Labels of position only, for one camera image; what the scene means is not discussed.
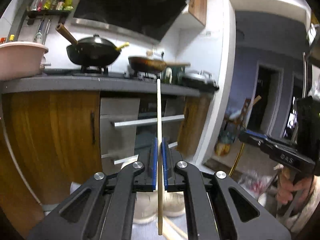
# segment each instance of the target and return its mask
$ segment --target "silver bolt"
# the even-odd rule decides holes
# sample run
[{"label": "silver bolt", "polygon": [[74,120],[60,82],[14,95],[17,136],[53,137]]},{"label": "silver bolt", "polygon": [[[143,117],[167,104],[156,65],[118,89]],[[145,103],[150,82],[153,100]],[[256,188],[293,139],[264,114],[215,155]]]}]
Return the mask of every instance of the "silver bolt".
[{"label": "silver bolt", "polygon": [[103,172],[97,172],[95,175],[94,175],[94,178],[95,179],[103,179],[104,178],[104,173]]},{"label": "silver bolt", "polygon": [[185,168],[185,167],[188,166],[188,163],[186,163],[186,162],[184,162],[184,161],[179,161],[179,162],[177,163],[177,165],[178,165],[179,168]]},{"label": "silver bolt", "polygon": [[227,175],[224,171],[217,171],[216,172],[216,176],[219,178],[219,179],[224,179]]},{"label": "silver bolt", "polygon": [[134,162],[132,166],[136,169],[139,169],[143,166],[142,162]]}]

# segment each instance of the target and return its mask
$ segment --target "frying pan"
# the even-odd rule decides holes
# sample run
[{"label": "frying pan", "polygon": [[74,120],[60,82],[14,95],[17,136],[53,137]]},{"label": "frying pan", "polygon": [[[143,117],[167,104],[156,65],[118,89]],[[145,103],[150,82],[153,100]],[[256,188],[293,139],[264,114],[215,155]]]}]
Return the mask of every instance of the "frying pan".
[{"label": "frying pan", "polygon": [[77,41],[61,23],[56,27],[56,31],[71,43],[67,46],[67,54],[70,61],[77,65],[108,66],[119,57],[122,48],[129,46],[126,42],[116,47],[111,41],[101,38],[98,34]]},{"label": "frying pan", "polygon": [[165,62],[147,57],[128,57],[130,67],[136,72],[159,74],[168,66],[190,66],[190,63]]}]

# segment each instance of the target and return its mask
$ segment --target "cabinet handle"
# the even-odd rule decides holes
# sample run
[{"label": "cabinet handle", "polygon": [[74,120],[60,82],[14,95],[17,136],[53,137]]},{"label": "cabinet handle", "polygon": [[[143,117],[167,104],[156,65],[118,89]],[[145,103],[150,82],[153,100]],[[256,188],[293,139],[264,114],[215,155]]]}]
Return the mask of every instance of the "cabinet handle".
[{"label": "cabinet handle", "polygon": [[191,6],[191,8],[193,8],[195,6],[195,0],[191,0],[190,6]]},{"label": "cabinet handle", "polygon": [[[165,116],[161,118],[162,123],[166,122],[177,122],[182,121],[184,119],[184,115],[172,115],[172,116]],[[115,128],[120,127],[131,127],[131,126],[146,126],[146,125],[153,125],[157,124],[157,118],[149,118],[149,119],[142,119],[142,120],[135,120],[135,121],[126,121],[126,122],[111,122]]]},{"label": "cabinet handle", "polygon": [[90,121],[91,121],[91,129],[92,129],[92,144],[95,144],[96,137],[94,134],[94,112],[91,112],[90,114]]}]

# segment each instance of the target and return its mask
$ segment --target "black wok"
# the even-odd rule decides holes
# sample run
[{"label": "black wok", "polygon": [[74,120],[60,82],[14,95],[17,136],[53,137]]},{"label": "black wok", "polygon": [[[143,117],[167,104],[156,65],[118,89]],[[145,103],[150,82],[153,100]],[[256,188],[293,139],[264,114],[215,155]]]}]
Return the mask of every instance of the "black wok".
[{"label": "black wok", "polygon": [[67,46],[70,61],[82,66],[108,66],[119,57],[121,49],[129,45],[126,42],[116,47],[111,41],[101,38],[98,34],[77,41],[63,24],[59,24],[56,31],[71,43]]}]

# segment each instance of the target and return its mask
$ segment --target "countertop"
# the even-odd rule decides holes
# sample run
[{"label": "countertop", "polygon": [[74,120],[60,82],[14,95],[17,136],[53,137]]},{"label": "countertop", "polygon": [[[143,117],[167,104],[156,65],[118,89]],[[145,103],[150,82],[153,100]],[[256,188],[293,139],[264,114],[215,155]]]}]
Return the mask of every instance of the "countertop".
[{"label": "countertop", "polygon": [[[157,92],[156,82],[105,77],[37,76],[10,80],[0,85],[2,94],[49,90],[98,90],[153,94]],[[161,84],[161,93],[177,96],[200,96],[197,89],[169,84]]]}]

